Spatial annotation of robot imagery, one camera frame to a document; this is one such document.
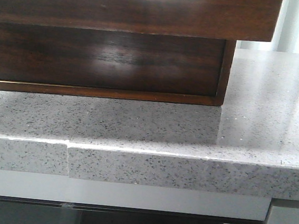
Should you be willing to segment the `black glass appliance front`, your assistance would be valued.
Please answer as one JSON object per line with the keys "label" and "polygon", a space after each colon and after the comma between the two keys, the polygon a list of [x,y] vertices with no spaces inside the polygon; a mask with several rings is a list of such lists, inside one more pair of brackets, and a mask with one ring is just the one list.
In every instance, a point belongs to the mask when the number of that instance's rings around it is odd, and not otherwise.
{"label": "black glass appliance front", "polygon": [[264,224],[260,220],[0,196],[0,224]]}

